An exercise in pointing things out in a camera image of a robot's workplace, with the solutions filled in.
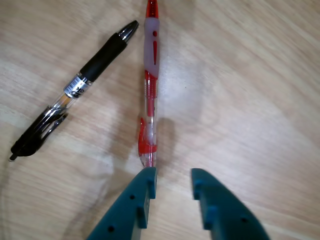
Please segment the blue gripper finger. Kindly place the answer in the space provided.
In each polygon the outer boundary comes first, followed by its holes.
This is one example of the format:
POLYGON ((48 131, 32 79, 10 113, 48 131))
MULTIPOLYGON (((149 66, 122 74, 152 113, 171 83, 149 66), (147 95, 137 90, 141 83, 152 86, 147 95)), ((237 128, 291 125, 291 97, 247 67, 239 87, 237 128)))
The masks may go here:
POLYGON ((258 218, 225 185, 201 168, 191 170, 193 198, 213 240, 269 240, 258 218))
POLYGON ((88 240, 139 240, 148 225, 150 200, 156 198, 157 168, 142 169, 111 205, 88 240))

